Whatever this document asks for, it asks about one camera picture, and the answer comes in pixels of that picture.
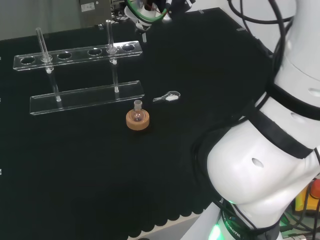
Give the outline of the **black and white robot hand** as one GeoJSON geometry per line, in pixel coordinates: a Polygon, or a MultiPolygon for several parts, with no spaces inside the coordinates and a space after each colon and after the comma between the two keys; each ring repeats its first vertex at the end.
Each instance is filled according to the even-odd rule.
{"type": "Polygon", "coordinates": [[[169,22],[190,10],[195,0],[136,0],[127,2],[139,31],[148,31],[153,24],[169,22]]]}

